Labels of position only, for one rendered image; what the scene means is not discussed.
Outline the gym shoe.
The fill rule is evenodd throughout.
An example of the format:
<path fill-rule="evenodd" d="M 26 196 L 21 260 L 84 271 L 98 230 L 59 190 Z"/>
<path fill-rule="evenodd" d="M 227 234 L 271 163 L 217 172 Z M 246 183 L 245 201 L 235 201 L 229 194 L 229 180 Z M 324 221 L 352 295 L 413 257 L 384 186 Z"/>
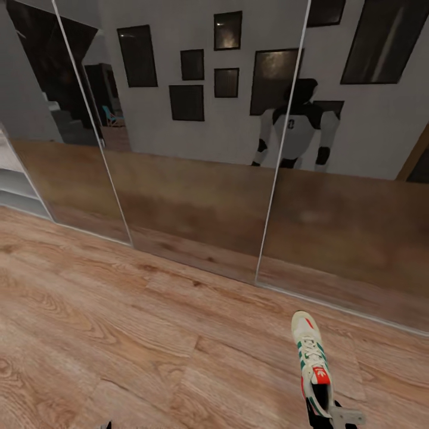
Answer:
<path fill-rule="evenodd" d="M 298 310 L 292 316 L 291 333 L 299 348 L 302 394 L 318 416 L 332 418 L 328 408 L 335 400 L 319 328 L 310 314 Z"/>

